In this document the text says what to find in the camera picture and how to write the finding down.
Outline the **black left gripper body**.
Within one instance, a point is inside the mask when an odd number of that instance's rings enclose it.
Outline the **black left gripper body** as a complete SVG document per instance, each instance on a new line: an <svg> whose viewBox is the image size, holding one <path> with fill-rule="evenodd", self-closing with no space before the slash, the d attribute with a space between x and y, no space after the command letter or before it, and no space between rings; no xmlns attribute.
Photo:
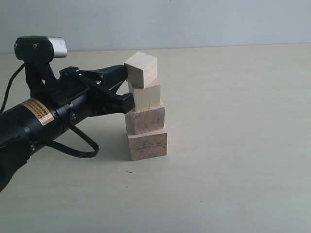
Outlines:
<svg viewBox="0 0 311 233"><path fill-rule="evenodd" d="M60 70L60 78L56 79L56 85L37 93L33 98L48 100L52 105L61 107L86 95L85 104L90 108L90 116L104 116L97 114L97 91L101 85L84 76L80 70L77 67Z"/></svg>

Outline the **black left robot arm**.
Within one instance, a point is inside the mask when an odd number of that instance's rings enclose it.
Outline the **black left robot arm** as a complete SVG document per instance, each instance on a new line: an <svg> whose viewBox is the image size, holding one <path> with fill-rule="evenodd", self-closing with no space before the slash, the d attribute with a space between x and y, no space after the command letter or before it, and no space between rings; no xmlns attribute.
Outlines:
<svg viewBox="0 0 311 233"><path fill-rule="evenodd" d="M128 77L124 65L97 70L67 67L55 78L50 65L23 64L31 97L0 114L0 186L5 188L30 157L47 146L92 158L99 146L77 128L88 117L127 114L131 93L117 90Z"/></svg>

